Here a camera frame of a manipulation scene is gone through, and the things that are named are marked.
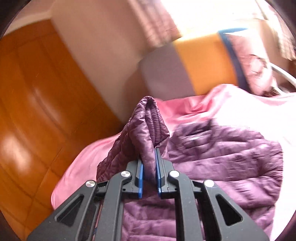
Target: metal screw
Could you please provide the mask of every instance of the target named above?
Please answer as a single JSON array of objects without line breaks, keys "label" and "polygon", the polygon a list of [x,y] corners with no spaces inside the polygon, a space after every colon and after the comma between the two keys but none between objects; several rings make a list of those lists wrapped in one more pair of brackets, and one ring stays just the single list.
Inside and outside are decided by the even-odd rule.
[{"label": "metal screw", "polygon": [[96,183],[93,180],[89,180],[85,183],[88,188],[92,188]]},{"label": "metal screw", "polygon": [[180,175],[180,173],[176,170],[170,171],[170,176],[171,177],[178,177]]},{"label": "metal screw", "polygon": [[213,180],[208,179],[208,180],[205,180],[205,185],[209,188],[212,188],[215,185],[215,183]]},{"label": "metal screw", "polygon": [[131,175],[131,173],[129,171],[123,171],[123,172],[121,172],[121,175],[123,177],[129,177]]}]

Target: window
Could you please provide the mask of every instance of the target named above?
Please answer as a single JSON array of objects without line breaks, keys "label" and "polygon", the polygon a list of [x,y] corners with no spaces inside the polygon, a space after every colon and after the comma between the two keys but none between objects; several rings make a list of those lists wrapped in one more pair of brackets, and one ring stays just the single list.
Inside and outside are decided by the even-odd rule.
[{"label": "window", "polygon": [[264,19],[255,0],[161,0],[182,36],[241,27],[234,20]]}]

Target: pillowcase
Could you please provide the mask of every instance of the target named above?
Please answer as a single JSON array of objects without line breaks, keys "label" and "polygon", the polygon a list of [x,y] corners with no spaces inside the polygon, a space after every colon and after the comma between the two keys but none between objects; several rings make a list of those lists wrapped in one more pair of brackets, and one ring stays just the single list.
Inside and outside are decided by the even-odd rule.
[{"label": "pillowcase", "polygon": [[253,94],[261,96],[269,91],[274,77],[259,34],[252,29],[224,34],[231,42]]}]

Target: purple puffer jacket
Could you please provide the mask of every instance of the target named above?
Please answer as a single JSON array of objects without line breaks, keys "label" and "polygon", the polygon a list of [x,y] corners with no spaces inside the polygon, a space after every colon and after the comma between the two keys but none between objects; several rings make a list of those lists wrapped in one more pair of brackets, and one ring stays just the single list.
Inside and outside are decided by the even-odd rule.
[{"label": "purple puffer jacket", "polygon": [[176,238],[174,200],[161,200],[155,186],[156,147],[190,179],[214,180],[270,235],[282,182],[280,144],[265,140],[259,132],[219,126],[212,120],[180,125],[169,138],[154,99],[147,96],[97,170],[98,182],[108,180],[141,155],[143,198],[125,204],[122,240]]}]

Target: white wall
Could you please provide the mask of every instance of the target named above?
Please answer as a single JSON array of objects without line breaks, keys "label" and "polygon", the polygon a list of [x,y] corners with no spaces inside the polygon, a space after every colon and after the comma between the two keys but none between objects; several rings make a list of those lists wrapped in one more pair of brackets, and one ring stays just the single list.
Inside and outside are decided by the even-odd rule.
[{"label": "white wall", "polygon": [[147,41],[125,0],[57,0],[52,22],[110,108],[126,122],[147,94],[137,64]]},{"label": "white wall", "polygon": [[55,0],[32,0],[15,17],[5,34],[30,23],[51,18],[51,7]]}]

